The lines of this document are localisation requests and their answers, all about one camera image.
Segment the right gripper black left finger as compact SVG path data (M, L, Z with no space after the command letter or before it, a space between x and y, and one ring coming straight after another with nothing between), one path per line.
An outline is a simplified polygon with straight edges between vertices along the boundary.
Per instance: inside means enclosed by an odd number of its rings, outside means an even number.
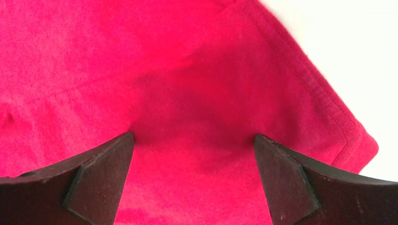
M134 137L100 146L17 177L0 179L3 225L112 225L132 160Z

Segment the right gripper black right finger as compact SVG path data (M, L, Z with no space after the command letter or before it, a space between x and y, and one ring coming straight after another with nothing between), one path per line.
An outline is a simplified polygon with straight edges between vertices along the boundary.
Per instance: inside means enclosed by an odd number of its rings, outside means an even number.
M395 225L398 184L327 165L256 135L255 158L275 225Z

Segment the red t-shirt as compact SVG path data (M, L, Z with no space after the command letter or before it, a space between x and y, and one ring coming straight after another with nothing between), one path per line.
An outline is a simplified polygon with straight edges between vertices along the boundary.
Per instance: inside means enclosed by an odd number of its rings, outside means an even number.
M268 225L256 134L358 173L378 152L256 0L3 0L0 173L130 130L118 225Z

